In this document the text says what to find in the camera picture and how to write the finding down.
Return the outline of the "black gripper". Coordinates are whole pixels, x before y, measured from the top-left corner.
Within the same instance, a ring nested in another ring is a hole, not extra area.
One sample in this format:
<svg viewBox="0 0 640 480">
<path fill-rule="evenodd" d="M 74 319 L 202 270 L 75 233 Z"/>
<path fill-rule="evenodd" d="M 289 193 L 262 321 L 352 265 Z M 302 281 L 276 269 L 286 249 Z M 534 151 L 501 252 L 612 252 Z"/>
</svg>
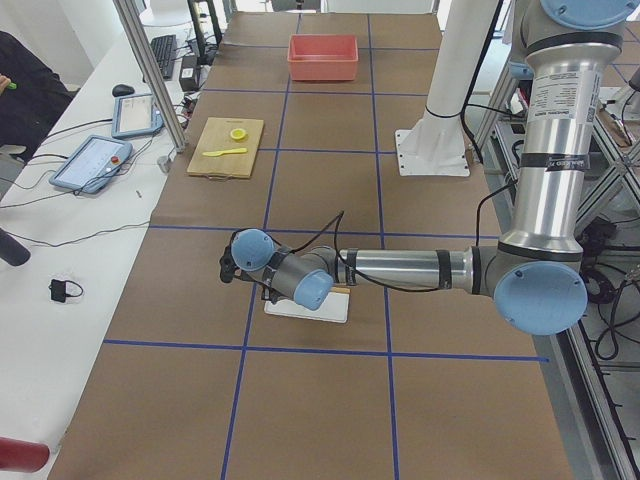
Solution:
<svg viewBox="0 0 640 480">
<path fill-rule="evenodd" d="M 235 278 L 238 266 L 236 265 L 232 253 L 231 245 L 226 245 L 219 259 L 219 278 L 222 282 L 232 282 Z"/>
</svg>

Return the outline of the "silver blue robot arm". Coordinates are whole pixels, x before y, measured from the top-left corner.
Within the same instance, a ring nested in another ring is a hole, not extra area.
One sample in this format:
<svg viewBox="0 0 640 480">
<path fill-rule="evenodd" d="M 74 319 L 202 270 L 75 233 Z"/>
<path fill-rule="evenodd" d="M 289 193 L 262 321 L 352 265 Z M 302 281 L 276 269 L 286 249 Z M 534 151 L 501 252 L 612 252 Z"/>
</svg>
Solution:
<svg viewBox="0 0 640 480">
<path fill-rule="evenodd" d="M 493 247 L 463 251 L 279 246 L 258 229 L 232 234 L 223 282 L 261 286 L 266 300 L 317 310 L 337 285 L 368 282 L 407 293 L 461 289 L 492 298 L 532 335 L 576 324 L 588 298 L 574 231 L 601 78 L 621 53 L 633 1 L 520 1 L 511 54 L 533 82 L 510 227 Z"/>
</svg>

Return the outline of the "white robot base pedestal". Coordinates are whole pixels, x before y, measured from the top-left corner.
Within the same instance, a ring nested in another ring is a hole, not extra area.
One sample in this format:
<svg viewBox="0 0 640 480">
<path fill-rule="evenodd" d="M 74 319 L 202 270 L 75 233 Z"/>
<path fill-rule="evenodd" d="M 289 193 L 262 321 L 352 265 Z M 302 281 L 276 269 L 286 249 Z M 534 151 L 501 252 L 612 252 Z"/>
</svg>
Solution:
<svg viewBox="0 0 640 480">
<path fill-rule="evenodd" d="M 451 4 L 424 114 L 410 130 L 395 132 L 402 176 L 467 177 L 470 174 L 461 115 L 501 3 L 456 0 Z"/>
</svg>

